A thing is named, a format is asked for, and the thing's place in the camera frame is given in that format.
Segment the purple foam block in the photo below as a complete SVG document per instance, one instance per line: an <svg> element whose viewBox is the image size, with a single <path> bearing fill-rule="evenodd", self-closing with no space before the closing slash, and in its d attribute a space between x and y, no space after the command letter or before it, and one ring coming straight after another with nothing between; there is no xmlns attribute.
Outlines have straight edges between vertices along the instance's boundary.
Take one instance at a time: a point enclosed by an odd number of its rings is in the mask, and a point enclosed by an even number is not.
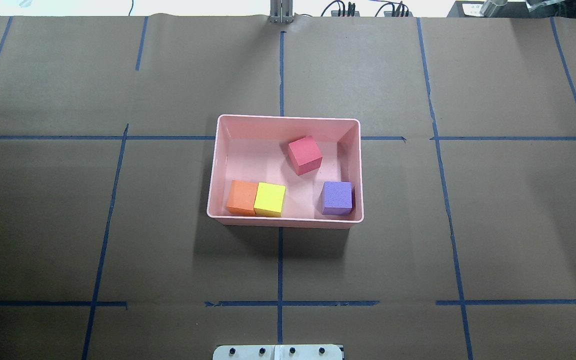
<svg viewBox="0 0 576 360"><path fill-rule="evenodd" d="M321 212L323 215L349 215L354 209L351 182L326 181L323 183Z"/></svg>

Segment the aluminium frame post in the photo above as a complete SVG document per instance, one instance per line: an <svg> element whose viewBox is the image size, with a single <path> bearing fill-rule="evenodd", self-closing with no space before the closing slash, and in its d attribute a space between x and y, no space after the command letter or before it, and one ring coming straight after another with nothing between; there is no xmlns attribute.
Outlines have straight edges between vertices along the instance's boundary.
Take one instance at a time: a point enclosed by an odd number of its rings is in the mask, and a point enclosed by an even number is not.
<svg viewBox="0 0 576 360"><path fill-rule="evenodd" d="M294 21L293 0L270 0L269 22L290 24Z"/></svg>

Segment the pink foam block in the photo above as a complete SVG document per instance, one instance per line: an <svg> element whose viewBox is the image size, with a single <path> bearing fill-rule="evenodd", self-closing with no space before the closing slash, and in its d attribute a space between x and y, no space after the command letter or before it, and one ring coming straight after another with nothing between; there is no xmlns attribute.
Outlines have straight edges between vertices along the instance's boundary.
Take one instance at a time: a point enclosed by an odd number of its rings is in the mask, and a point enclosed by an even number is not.
<svg viewBox="0 0 576 360"><path fill-rule="evenodd" d="M302 137L288 144L288 157L298 176L318 170L323 155L313 136Z"/></svg>

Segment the white pedestal column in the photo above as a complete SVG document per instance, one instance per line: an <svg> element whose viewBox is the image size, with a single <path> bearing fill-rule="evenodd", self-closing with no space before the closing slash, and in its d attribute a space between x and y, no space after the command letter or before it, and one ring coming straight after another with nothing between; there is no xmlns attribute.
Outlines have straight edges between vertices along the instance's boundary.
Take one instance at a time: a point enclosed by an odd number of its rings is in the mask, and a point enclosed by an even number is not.
<svg viewBox="0 0 576 360"><path fill-rule="evenodd" d="M213 360L345 360L337 344L247 344L220 345Z"/></svg>

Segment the yellow foam block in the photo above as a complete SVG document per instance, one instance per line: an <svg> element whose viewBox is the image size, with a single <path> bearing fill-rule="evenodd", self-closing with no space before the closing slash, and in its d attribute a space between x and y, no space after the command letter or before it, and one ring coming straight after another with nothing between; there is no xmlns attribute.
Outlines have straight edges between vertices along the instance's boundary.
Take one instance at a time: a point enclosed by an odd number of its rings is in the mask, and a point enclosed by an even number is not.
<svg viewBox="0 0 576 360"><path fill-rule="evenodd" d="M281 218L287 187L259 182L254 198L254 214L259 217Z"/></svg>

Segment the pink plastic bin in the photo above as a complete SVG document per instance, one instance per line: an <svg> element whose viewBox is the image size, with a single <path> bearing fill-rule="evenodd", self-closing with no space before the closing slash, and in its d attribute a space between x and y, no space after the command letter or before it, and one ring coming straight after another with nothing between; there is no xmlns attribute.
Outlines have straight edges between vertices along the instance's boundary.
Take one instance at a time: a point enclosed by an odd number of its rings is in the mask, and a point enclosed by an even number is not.
<svg viewBox="0 0 576 360"><path fill-rule="evenodd" d="M320 148L322 164L298 175L290 161L289 144L307 136ZM222 114L215 128L206 214L234 226L352 228L365 218L361 143L361 123L353 118ZM227 198L233 181L285 186L282 215L268 218L229 212ZM351 184L349 214L322 213L326 182Z"/></svg>

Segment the orange foam block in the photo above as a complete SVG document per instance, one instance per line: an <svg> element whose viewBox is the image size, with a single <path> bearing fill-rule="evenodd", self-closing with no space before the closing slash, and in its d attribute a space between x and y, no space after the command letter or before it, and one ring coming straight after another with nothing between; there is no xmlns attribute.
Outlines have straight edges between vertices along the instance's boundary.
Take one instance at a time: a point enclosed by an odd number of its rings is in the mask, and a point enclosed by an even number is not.
<svg viewBox="0 0 576 360"><path fill-rule="evenodd" d="M257 182L233 180L225 207L231 214L254 217L256 216L255 201L257 193Z"/></svg>

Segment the silver metal cylinder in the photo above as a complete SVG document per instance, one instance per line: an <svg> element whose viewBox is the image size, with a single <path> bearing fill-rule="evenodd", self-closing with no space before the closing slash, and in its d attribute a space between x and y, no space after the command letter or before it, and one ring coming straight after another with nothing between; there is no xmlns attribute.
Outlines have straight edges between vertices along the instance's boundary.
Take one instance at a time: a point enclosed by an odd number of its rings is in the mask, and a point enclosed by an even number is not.
<svg viewBox="0 0 576 360"><path fill-rule="evenodd" d="M507 0L485 0L479 13L484 18L497 18L507 4Z"/></svg>

